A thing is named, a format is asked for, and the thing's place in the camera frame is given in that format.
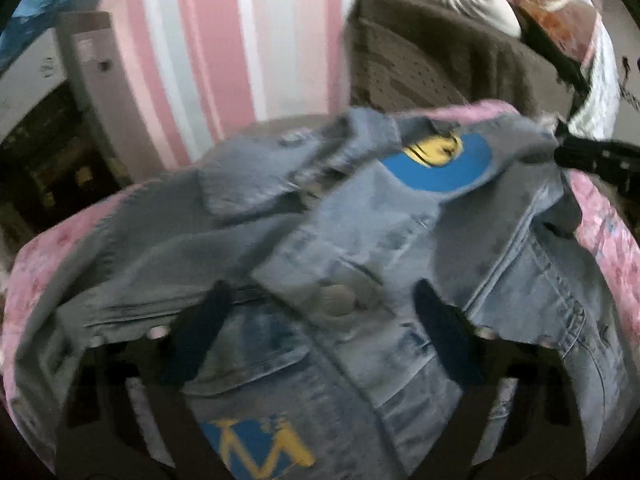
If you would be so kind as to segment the dark grey fuzzy blanket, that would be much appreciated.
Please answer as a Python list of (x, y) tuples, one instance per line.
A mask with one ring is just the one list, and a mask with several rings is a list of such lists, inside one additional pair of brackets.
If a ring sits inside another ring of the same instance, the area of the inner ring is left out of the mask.
[(381, 112), (500, 100), (566, 116), (573, 90), (520, 40), (424, 0), (355, 0), (344, 29), (349, 103)]

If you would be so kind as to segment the grey air cooler appliance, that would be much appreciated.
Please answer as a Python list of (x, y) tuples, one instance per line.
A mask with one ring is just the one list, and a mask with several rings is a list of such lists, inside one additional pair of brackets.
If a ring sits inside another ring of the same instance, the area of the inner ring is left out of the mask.
[(40, 233), (164, 169), (110, 14), (61, 13), (2, 74), (2, 223)]

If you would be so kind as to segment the light blue cloth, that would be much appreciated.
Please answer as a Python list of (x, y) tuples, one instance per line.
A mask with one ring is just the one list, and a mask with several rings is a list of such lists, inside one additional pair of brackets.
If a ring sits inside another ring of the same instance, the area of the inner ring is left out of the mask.
[(21, 0), (1, 27), (1, 70), (40, 34), (55, 25), (62, 12), (96, 10), (99, 0)]

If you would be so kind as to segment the white cloth bundle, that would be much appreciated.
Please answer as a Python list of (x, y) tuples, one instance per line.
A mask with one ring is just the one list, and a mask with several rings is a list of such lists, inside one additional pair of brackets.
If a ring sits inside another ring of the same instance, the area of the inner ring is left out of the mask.
[(466, 18), (482, 22), (499, 32), (520, 39), (522, 28), (508, 0), (427, 0)]

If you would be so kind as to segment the colourful gift bag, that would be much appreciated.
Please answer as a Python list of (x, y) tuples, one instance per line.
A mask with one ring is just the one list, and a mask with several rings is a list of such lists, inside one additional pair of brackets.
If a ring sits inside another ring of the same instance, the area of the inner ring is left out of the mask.
[(508, 0), (531, 18), (563, 56), (585, 70), (596, 52), (601, 18), (584, 0)]

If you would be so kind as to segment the grey bed headboard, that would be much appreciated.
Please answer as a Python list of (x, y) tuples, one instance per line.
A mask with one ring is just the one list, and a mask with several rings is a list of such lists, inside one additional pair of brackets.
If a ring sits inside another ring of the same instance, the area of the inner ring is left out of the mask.
[(291, 130), (314, 130), (328, 124), (333, 118), (334, 116), (332, 114), (288, 116), (266, 120), (265, 122), (254, 122), (254, 124), (243, 129), (241, 133), (247, 136), (261, 136), (262, 134), (265, 136), (277, 136), (280, 133)]

